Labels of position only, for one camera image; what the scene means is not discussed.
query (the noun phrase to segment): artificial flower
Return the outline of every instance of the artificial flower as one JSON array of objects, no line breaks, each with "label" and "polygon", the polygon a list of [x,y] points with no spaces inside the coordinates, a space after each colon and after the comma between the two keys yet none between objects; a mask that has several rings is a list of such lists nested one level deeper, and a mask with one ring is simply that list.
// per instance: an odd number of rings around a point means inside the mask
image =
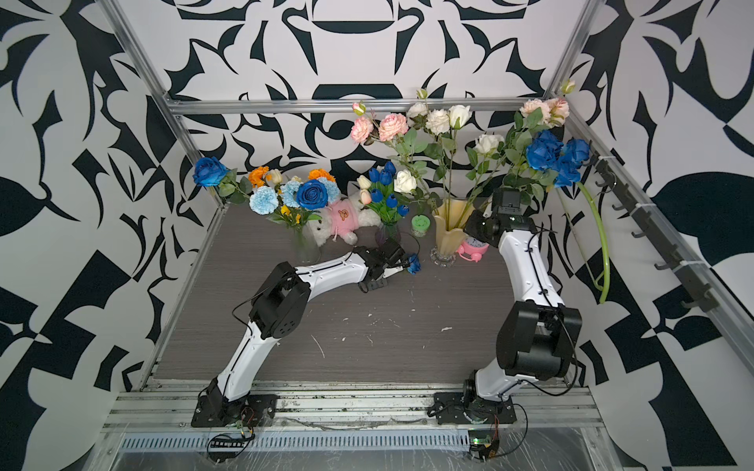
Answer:
[{"label": "artificial flower", "polygon": [[335,177],[330,175],[329,172],[325,169],[316,169],[309,172],[309,179],[310,180],[317,180],[320,177],[325,177],[326,179],[330,180],[331,182],[335,182]]},{"label": "artificial flower", "polygon": [[267,185],[274,187],[283,182],[283,174],[280,173],[280,170],[273,169],[267,172],[267,175],[265,175],[265,180],[267,180]]},{"label": "artificial flower", "polygon": [[360,116],[356,118],[354,126],[351,128],[351,139],[359,144],[364,144],[374,129],[375,125],[371,119],[367,116]]},{"label": "artificial flower", "polygon": [[372,187],[372,182],[364,175],[359,175],[359,178],[356,179],[356,183],[359,184],[359,188],[362,190],[368,190]]},{"label": "artificial flower", "polygon": [[385,142],[393,139],[398,134],[405,134],[409,130],[406,117],[390,113],[379,124],[379,140]]},{"label": "artificial flower", "polygon": [[254,188],[265,186],[265,181],[263,180],[263,178],[269,171],[269,167],[257,167],[256,169],[251,171],[251,173],[249,174],[249,181],[252,185],[254,185]]},{"label": "artificial flower", "polygon": [[395,193],[390,193],[390,195],[388,195],[388,198],[385,200],[385,204],[387,204],[388,208],[390,209],[398,206],[398,198],[395,197]]},{"label": "artificial flower", "polygon": [[296,201],[296,192],[301,188],[301,182],[297,182],[291,179],[290,182],[280,187],[280,195],[283,197],[283,204],[289,208],[300,207],[299,202]]},{"label": "artificial flower", "polygon": [[249,207],[258,214],[272,214],[277,205],[277,194],[268,186],[257,188],[249,199]]},{"label": "artificial flower", "polygon": [[393,182],[393,175],[390,172],[388,172],[387,169],[383,169],[379,173],[379,182],[385,186],[388,186]]},{"label": "artificial flower", "polygon": [[408,170],[401,170],[395,176],[395,191],[411,193],[416,189],[416,179]]},{"label": "artificial flower", "polygon": [[217,186],[226,173],[228,168],[217,157],[202,157],[194,167],[194,183],[199,186]]},{"label": "artificial flower", "polygon": [[471,107],[463,105],[451,106],[448,110],[450,126],[453,129],[461,129],[471,119]]},{"label": "artificial flower", "polygon": [[379,203],[382,201],[382,192],[378,190],[377,188],[372,190],[372,202],[373,203]]},{"label": "artificial flower", "polygon": [[427,129],[435,135],[447,133],[450,130],[450,118],[444,109],[436,109],[427,116]]},{"label": "artificial flower", "polygon": [[296,192],[296,201],[306,210],[318,210],[327,205],[327,188],[319,180],[309,180]]},{"label": "artificial flower", "polygon": [[424,102],[416,102],[411,105],[411,108],[409,108],[406,116],[408,116],[409,118],[416,118],[417,116],[426,116],[428,114],[429,110],[427,109],[427,104]]},{"label": "artificial flower", "polygon": [[477,144],[474,146],[474,150],[477,154],[491,154],[498,150],[498,144],[503,142],[505,138],[499,134],[482,134],[477,137]]},{"label": "artificial flower", "polygon": [[531,99],[519,109],[524,118],[533,113],[537,108],[542,110],[542,119],[537,124],[546,124],[550,121],[550,105],[540,99]]},{"label": "artificial flower", "polygon": [[379,170],[377,170],[377,169],[376,169],[376,168],[374,168],[374,167],[373,167],[373,168],[370,168],[370,169],[369,169],[369,180],[371,180],[371,181],[372,181],[372,183],[377,183],[377,182],[379,182]]},{"label": "artificial flower", "polygon": [[323,176],[321,176],[317,180],[322,183],[322,185],[325,185],[325,188],[327,189],[328,203],[335,203],[336,201],[340,201],[340,188],[338,188],[338,185],[336,183],[331,182]]},{"label": "artificial flower", "polygon": [[372,203],[372,195],[368,190],[361,190],[361,204]]}]

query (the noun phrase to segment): stuffed toy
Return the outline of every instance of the stuffed toy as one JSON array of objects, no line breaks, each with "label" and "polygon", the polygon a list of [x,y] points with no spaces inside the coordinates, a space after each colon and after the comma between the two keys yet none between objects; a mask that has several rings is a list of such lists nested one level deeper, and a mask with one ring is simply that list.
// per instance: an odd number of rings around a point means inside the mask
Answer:
[{"label": "stuffed toy", "polygon": [[337,240],[340,236],[346,243],[356,245],[359,239],[354,233],[355,230],[379,225],[380,222],[377,213],[364,207],[358,193],[352,194],[346,200],[325,206],[320,210],[320,216],[322,219],[306,223],[310,226],[318,246],[324,245],[331,235],[333,240]]}]

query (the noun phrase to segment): pink rose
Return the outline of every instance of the pink rose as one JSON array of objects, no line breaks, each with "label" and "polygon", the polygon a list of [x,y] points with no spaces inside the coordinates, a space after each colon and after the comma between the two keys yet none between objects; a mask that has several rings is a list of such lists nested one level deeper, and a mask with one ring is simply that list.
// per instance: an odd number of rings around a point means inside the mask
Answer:
[{"label": "pink rose", "polygon": [[354,121],[354,126],[351,128],[351,139],[358,142],[359,144],[364,144],[374,128],[375,127],[374,124],[372,124],[372,120],[370,120],[366,116],[360,116],[359,118],[356,118],[356,121]]},{"label": "pink rose", "polygon": [[406,122],[406,117],[393,113],[385,116],[385,119],[379,124],[379,140],[383,142],[389,141],[397,134],[405,134],[408,131],[409,125]]}]

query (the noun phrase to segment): green leaf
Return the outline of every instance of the green leaf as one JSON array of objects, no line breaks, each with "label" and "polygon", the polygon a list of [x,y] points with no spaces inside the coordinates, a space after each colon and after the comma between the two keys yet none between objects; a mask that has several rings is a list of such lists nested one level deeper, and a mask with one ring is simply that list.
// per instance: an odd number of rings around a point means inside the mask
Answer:
[{"label": "green leaf", "polygon": [[516,122],[516,131],[521,131],[521,128],[523,127],[523,116],[521,115],[521,112],[516,112],[513,115],[513,120]]},{"label": "green leaf", "polygon": [[233,204],[244,204],[248,200],[246,199],[246,197],[244,196],[243,193],[241,193],[239,191],[236,191],[235,193],[233,193],[231,195],[231,197],[228,199],[228,201],[230,201]]},{"label": "green leaf", "polygon": [[518,152],[522,152],[523,150],[532,143],[532,135],[529,131],[523,131],[521,134],[519,134],[518,138],[516,139],[516,150]]},{"label": "green leaf", "polygon": [[514,165],[518,164],[521,161],[521,157],[523,157],[521,155],[521,152],[518,152],[516,149],[513,149],[513,148],[505,149],[505,158],[507,158]]},{"label": "green leaf", "polygon": [[539,185],[538,183],[532,185],[532,194],[535,198],[542,201],[542,198],[544,198],[544,188],[542,188],[542,185]]},{"label": "green leaf", "polygon": [[409,129],[409,132],[407,132],[406,134],[403,134],[403,141],[409,147],[411,147],[413,145],[414,141],[416,141],[416,130],[415,129]]},{"label": "green leaf", "polygon": [[427,148],[428,145],[429,145],[429,142],[424,142],[424,141],[414,142],[414,154],[423,152]]},{"label": "green leaf", "polygon": [[469,147],[466,149],[466,153],[469,156],[469,164],[471,164],[472,167],[477,166],[477,151],[473,147]]},{"label": "green leaf", "polygon": [[455,141],[453,139],[443,137],[443,147],[453,152],[455,150]]},{"label": "green leaf", "polygon": [[531,112],[529,116],[526,117],[524,125],[531,129],[539,124],[539,121],[542,121],[542,108],[537,108],[536,110]]},{"label": "green leaf", "polygon": [[235,186],[232,183],[220,183],[217,185],[217,194],[222,197],[227,197],[235,191]]},{"label": "green leaf", "polygon": [[254,185],[251,184],[248,178],[242,178],[238,182],[238,186],[241,188],[241,191],[246,194],[250,194],[254,189]]}]

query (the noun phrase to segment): metal bar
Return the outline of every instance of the metal bar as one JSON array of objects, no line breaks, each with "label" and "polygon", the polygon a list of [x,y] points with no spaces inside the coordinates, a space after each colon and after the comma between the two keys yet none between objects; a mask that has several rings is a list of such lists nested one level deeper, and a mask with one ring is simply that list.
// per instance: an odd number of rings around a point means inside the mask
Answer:
[{"label": "metal bar", "polygon": [[605,2],[606,0],[587,0],[584,3],[578,22],[568,40],[568,47],[563,51],[558,66],[555,69],[553,80],[550,82],[550,86],[545,90],[544,95],[546,97],[557,95],[561,83],[571,76],[571,70],[573,70],[576,59],[584,49],[584,45],[587,43],[589,31],[591,30],[592,23],[597,16],[597,11],[605,4]]},{"label": "metal bar", "polygon": [[[523,106],[527,99],[509,98],[432,98],[431,109],[453,105],[470,106],[472,111],[505,111]],[[405,112],[417,99],[361,100],[375,112]],[[167,107],[174,115],[237,115],[240,113],[351,113],[354,99],[279,99],[279,100],[171,100]]]},{"label": "metal bar", "polygon": [[[196,144],[194,144],[194,140],[191,138],[188,130],[183,126],[180,118],[174,116],[170,111],[165,99],[165,89],[155,73],[155,67],[149,61],[146,50],[141,43],[139,43],[139,39],[136,37],[136,33],[134,33],[125,13],[118,4],[118,1],[97,0],[97,4],[102,8],[105,18],[112,27],[115,37],[118,39],[118,42],[121,43],[123,50],[133,62],[133,67],[144,82],[149,95],[151,95],[152,99],[155,101],[155,104],[160,110],[160,114],[167,122],[170,131],[173,132],[180,142],[188,159],[193,164],[196,164],[202,155]],[[216,194],[213,194],[213,199],[217,203],[217,206],[222,206],[222,201]]]},{"label": "metal bar", "polygon": [[199,253],[188,270],[186,281],[183,283],[183,286],[181,286],[181,290],[178,293],[178,299],[176,300],[173,309],[170,311],[165,327],[162,329],[162,332],[160,332],[160,336],[157,338],[157,342],[155,342],[155,348],[152,350],[149,358],[144,362],[144,365],[142,365],[138,385],[140,390],[144,388],[147,384],[147,380],[154,373],[152,367],[158,365],[160,359],[162,359],[162,353],[165,351],[165,347],[167,347],[167,341],[173,335],[173,330],[175,330],[176,324],[178,323],[178,317],[181,311],[183,311],[183,306],[186,301],[189,299],[189,294],[194,287],[194,283],[199,276],[199,271],[204,265],[204,261],[207,259],[207,254],[210,252],[210,247],[215,240],[217,232],[220,230],[222,220],[225,218],[225,213],[227,211],[227,206],[220,207],[215,211],[215,216],[212,218],[212,222],[210,222],[210,226],[207,228],[207,234],[204,236],[204,240],[199,247]]}]

